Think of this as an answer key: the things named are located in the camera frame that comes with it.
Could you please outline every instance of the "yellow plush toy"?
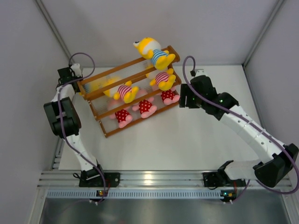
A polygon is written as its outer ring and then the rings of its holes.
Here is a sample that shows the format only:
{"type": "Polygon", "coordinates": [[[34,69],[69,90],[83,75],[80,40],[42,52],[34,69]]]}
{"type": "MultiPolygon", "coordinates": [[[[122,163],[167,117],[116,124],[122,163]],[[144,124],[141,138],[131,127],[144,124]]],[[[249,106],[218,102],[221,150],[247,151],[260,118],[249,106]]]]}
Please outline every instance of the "yellow plush toy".
{"type": "Polygon", "coordinates": [[[169,51],[161,50],[161,45],[153,38],[146,37],[141,41],[136,41],[134,46],[145,59],[149,59],[156,69],[164,70],[176,57],[169,54],[169,51]]]}
{"type": "Polygon", "coordinates": [[[167,91],[172,88],[172,85],[176,81],[176,76],[173,74],[173,69],[166,71],[152,71],[146,74],[146,77],[150,79],[150,85],[157,85],[160,90],[167,91]]]}
{"type": "MultiPolygon", "coordinates": [[[[102,84],[103,87],[108,86],[112,83],[115,83],[119,80],[119,78],[110,78],[105,83],[102,84]]],[[[104,94],[108,97],[113,97],[113,99],[118,100],[121,99],[126,104],[131,103],[139,90],[138,86],[131,87],[132,82],[128,81],[124,85],[118,85],[109,90],[104,91],[104,94]]]]}

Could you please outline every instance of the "red striped shirt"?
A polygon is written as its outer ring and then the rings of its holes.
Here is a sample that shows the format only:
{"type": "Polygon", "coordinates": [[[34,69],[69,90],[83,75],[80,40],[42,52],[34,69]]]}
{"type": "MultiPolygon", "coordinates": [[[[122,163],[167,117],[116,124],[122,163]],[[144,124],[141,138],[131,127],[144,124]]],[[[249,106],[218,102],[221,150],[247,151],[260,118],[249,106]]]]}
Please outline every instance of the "red striped shirt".
{"type": "Polygon", "coordinates": [[[160,72],[158,75],[156,75],[156,78],[155,78],[156,84],[159,85],[159,83],[162,81],[167,82],[168,77],[169,77],[169,74],[167,72],[165,72],[165,71],[160,72]]]}
{"type": "Polygon", "coordinates": [[[126,86],[126,85],[121,85],[119,88],[118,88],[118,92],[120,94],[120,98],[121,100],[123,100],[125,94],[127,92],[130,92],[132,90],[132,88],[130,86],[126,86]]]}

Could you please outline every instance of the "blue striped shirt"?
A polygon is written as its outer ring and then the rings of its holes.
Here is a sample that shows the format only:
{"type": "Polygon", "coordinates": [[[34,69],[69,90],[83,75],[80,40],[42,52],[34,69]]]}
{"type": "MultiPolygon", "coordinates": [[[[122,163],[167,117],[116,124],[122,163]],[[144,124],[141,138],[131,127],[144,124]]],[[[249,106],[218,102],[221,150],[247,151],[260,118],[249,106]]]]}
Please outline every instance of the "blue striped shirt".
{"type": "Polygon", "coordinates": [[[154,52],[154,56],[151,58],[150,61],[153,63],[154,66],[156,66],[156,62],[159,59],[159,57],[168,55],[164,51],[161,51],[159,49],[154,49],[153,52],[154,52]]]}

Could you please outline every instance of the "striped shirt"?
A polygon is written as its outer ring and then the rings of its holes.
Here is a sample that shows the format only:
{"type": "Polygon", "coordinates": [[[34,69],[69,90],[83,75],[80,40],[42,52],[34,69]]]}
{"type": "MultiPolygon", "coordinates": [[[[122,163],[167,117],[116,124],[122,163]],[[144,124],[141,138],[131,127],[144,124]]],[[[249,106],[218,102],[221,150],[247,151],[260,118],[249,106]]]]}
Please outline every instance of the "striped shirt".
{"type": "Polygon", "coordinates": [[[159,59],[159,57],[168,55],[167,53],[159,49],[154,49],[153,52],[154,52],[154,56],[151,58],[150,61],[153,63],[154,66],[156,65],[156,62],[159,59]]]}
{"type": "Polygon", "coordinates": [[[127,92],[130,92],[132,90],[132,88],[130,86],[126,86],[126,85],[121,85],[118,88],[118,93],[120,94],[120,98],[121,100],[123,100],[123,98],[125,97],[125,94],[127,92]]]}
{"type": "Polygon", "coordinates": [[[167,82],[168,78],[169,78],[169,74],[167,72],[165,72],[165,71],[160,72],[155,78],[156,84],[159,85],[159,83],[162,81],[167,82]]]}

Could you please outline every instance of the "wooden rack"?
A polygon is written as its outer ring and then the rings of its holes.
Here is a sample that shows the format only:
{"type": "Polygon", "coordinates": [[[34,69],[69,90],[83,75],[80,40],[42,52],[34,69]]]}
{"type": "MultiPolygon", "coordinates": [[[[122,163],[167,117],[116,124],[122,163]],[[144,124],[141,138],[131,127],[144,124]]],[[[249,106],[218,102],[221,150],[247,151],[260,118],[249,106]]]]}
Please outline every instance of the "wooden rack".
{"type": "MultiPolygon", "coordinates": [[[[172,46],[168,46],[167,48],[164,48],[163,50],[168,50],[169,53],[171,54],[175,54],[176,57],[175,59],[173,60],[173,62],[168,66],[168,68],[173,68],[172,64],[175,63],[175,62],[179,62],[180,58],[179,58],[179,55],[177,54],[177,52],[172,48],[172,46]]],[[[150,97],[153,97],[159,93],[162,92],[162,90],[158,89],[158,90],[155,90],[155,91],[150,91],[147,95],[145,96],[142,96],[142,97],[139,97],[139,98],[136,98],[135,100],[133,100],[131,103],[129,104],[123,104],[115,109],[112,109],[112,110],[105,110],[105,111],[101,111],[99,112],[98,110],[96,110],[95,106],[94,106],[94,103],[93,101],[100,98],[100,97],[106,97],[105,94],[104,94],[104,91],[106,90],[109,90],[113,87],[116,87],[117,85],[120,85],[120,84],[124,84],[126,83],[127,81],[132,81],[132,83],[138,83],[144,79],[146,79],[146,74],[147,73],[150,73],[150,72],[153,72],[156,70],[155,67],[152,67],[152,68],[149,68],[149,69],[145,69],[145,70],[142,70],[140,72],[137,72],[136,74],[133,74],[131,76],[128,76],[128,77],[125,77],[123,78],[122,80],[119,80],[117,82],[114,82],[113,84],[110,84],[108,86],[105,86],[105,87],[102,87],[102,88],[98,88],[96,90],[93,90],[93,91],[86,91],[86,88],[85,88],[85,85],[88,85],[89,83],[93,82],[93,81],[96,81],[96,80],[99,80],[105,76],[108,76],[108,75],[111,75],[113,73],[116,73],[116,72],[120,72],[122,70],[125,70],[125,69],[128,69],[128,68],[133,68],[136,64],[138,63],[141,63],[143,61],[146,61],[146,59],[144,59],[143,57],[140,57],[136,60],[133,60],[131,62],[128,62],[128,63],[125,63],[125,64],[122,64],[120,66],[117,66],[115,68],[112,68],[110,70],[107,70],[107,71],[104,71],[100,74],[97,74],[95,76],[92,76],[90,78],[87,78],[85,80],[82,80],[82,81],[79,81],[78,82],[78,86],[79,86],[79,89],[80,89],[80,92],[83,96],[83,98],[85,100],[88,101],[89,103],[89,106],[93,112],[93,115],[94,115],[94,118],[99,122],[100,124],[100,127],[104,133],[104,136],[107,138],[115,133],[118,133],[128,127],[131,127],[135,124],[138,124],[139,122],[145,120],[143,118],[138,118],[136,120],[133,120],[131,123],[129,123],[128,125],[126,125],[124,128],[116,128],[115,130],[112,130],[110,132],[106,132],[105,130],[105,127],[102,123],[102,119],[121,110],[121,109],[124,109],[128,106],[131,106],[131,105],[134,105],[134,104],[138,104],[140,101],[144,100],[144,99],[147,99],[147,98],[150,98],[150,97]]],[[[181,79],[179,78],[179,76],[176,74],[176,72],[174,71],[173,74],[176,76],[176,82],[173,84],[173,86],[177,86],[177,85],[180,85],[181,84],[181,79]]],[[[152,116],[155,116],[161,112],[164,112],[168,109],[171,109],[175,106],[178,105],[178,102],[174,103],[174,104],[171,104],[171,105],[165,105],[163,108],[160,108],[158,109],[154,114],[152,114],[151,116],[149,116],[148,118],[152,117],[152,116]]]]}

